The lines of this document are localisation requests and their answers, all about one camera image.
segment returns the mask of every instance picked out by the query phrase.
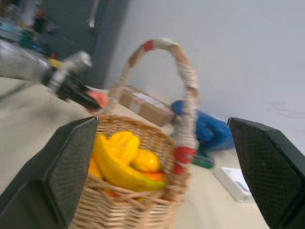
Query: table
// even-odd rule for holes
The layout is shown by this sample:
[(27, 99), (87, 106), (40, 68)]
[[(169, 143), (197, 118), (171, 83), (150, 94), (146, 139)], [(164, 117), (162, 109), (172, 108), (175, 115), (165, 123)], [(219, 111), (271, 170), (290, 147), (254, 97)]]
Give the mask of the table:
[[(0, 95), (20, 81), (0, 77)], [(154, 125), (119, 105), (117, 115), (126, 115)], [(0, 194), (22, 166), (39, 152), (56, 129), (90, 116), (74, 103), (64, 102), (40, 85), (31, 86), (0, 103)], [(162, 128), (173, 132), (171, 125)], [(239, 167), (236, 153), (215, 154), (216, 167)], [(267, 229), (255, 206), (237, 204), (209, 169), (191, 165), (192, 179), (176, 220), (176, 229)]]

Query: red tape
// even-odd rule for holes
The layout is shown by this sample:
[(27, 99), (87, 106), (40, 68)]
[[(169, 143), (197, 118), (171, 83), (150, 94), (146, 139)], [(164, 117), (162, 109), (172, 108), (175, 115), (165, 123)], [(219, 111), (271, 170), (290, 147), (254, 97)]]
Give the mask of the red tape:
[(185, 164), (185, 165), (191, 163), (194, 155), (195, 155), (195, 150), (192, 148), (185, 147), (185, 146), (176, 148), (174, 157), (175, 157), (175, 160), (178, 161), (178, 163), (175, 162), (173, 172), (177, 175), (183, 174), (185, 172), (186, 168), (181, 166), (180, 163)]
[(149, 40), (149, 41), (145, 42), (143, 48), (144, 48), (145, 52), (153, 50), (153, 42), (152, 42), (152, 40)]

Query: green object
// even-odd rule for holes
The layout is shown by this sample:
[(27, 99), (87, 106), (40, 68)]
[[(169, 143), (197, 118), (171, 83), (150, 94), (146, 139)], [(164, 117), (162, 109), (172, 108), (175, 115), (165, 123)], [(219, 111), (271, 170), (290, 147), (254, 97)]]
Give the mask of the green object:
[(213, 168), (214, 159), (210, 156), (209, 152), (205, 150), (204, 146), (200, 145), (192, 163), (205, 168)]

